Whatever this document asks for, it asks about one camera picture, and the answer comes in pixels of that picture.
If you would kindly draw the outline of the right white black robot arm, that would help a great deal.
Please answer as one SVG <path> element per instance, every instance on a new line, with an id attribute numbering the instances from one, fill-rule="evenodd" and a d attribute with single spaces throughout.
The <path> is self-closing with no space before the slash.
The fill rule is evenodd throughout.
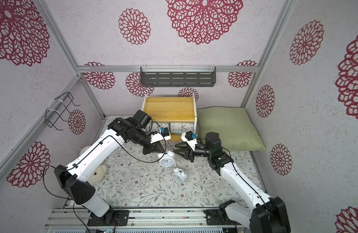
<path id="1" fill-rule="evenodd" d="M 289 233 L 291 226 L 285 203 L 272 198 L 258 188 L 238 168 L 227 149 L 222 146 L 218 133 L 207 133 L 204 143 L 191 131 L 182 133 L 182 142 L 175 145 L 174 153 L 193 162 L 194 157 L 206 157 L 209 166 L 237 191 L 246 207 L 236 201 L 219 206 L 219 216 L 224 222 L 233 221 L 252 233 Z"/>

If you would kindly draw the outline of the grey square alarm clock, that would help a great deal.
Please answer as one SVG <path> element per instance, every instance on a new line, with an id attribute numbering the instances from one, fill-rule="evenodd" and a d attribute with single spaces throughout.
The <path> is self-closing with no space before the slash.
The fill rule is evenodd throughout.
<path id="1" fill-rule="evenodd" d="M 189 122 L 171 122 L 170 132 L 172 134 L 181 135 L 182 133 L 194 131 L 194 124 Z"/>
<path id="2" fill-rule="evenodd" d="M 151 128 L 151 132 L 157 132 L 157 133 L 160 133 L 161 132 L 161 128 L 170 128 L 170 124 L 169 123 L 156 123 L 154 122 L 152 124 L 152 128 Z"/>

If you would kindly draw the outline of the wooden two-tier white-frame shelf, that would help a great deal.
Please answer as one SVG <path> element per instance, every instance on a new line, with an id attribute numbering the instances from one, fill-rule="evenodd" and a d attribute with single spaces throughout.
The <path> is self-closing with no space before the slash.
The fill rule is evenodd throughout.
<path id="1" fill-rule="evenodd" d="M 197 131 L 195 96 L 191 97 L 144 97 L 141 110 L 157 123 L 189 122 Z M 171 133 L 171 141 L 181 141 L 181 135 Z"/>

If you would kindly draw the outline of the white twin-bell alarm clock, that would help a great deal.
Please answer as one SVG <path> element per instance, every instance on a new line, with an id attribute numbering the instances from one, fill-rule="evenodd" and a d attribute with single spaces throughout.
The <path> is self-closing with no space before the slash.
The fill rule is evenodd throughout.
<path id="1" fill-rule="evenodd" d="M 172 178 L 174 179 L 175 182 L 182 184 L 188 178 L 188 174 L 183 169 L 174 168 L 172 173 Z"/>
<path id="2" fill-rule="evenodd" d="M 166 150 L 164 153 L 157 154 L 159 158 L 159 164 L 162 167 L 171 167 L 175 164 L 175 153 L 171 150 Z"/>

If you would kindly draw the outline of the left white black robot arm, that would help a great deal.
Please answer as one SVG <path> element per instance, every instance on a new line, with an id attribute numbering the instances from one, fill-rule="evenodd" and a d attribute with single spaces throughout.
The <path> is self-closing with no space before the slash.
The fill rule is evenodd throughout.
<path id="1" fill-rule="evenodd" d="M 168 128 L 160 128 L 156 133 L 149 133 L 145 128 L 152 123 L 152 118 L 138 110 L 133 117 L 115 118 L 102 136 L 82 155 L 66 166 L 58 165 L 54 174 L 62 190 L 77 204 L 85 207 L 95 216 L 103 218 L 111 206 L 99 196 L 88 182 L 96 168 L 117 148 L 125 142 L 132 142 L 143 148 L 143 154 L 164 153 L 160 143 L 171 138 Z"/>

